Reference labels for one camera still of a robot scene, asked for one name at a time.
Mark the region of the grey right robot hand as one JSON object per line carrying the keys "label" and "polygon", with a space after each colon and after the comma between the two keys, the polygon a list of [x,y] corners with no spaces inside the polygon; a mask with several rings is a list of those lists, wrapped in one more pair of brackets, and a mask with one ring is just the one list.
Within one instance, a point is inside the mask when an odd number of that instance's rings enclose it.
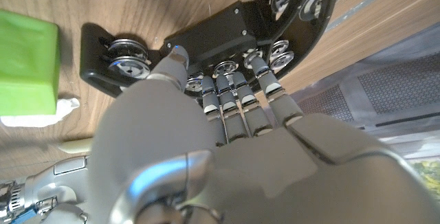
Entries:
{"label": "grey right robot hand", "polygon": [[87,156],[64,159],[29,176],[24,183],[27,212],[42,216],[42,223],[90,223],[86,211],[89,174]]}

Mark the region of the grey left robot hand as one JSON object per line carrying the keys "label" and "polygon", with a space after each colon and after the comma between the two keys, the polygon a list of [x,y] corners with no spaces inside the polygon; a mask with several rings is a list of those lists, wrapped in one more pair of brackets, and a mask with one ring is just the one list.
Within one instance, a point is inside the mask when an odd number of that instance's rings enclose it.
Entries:
{"label": "grey left robot hand", "polygon": [[89,158],[92,223],[438,223],[415,171],[375,138],[289,96],[279,125],[230,137],[184,94],[175,46],[103,115]]}

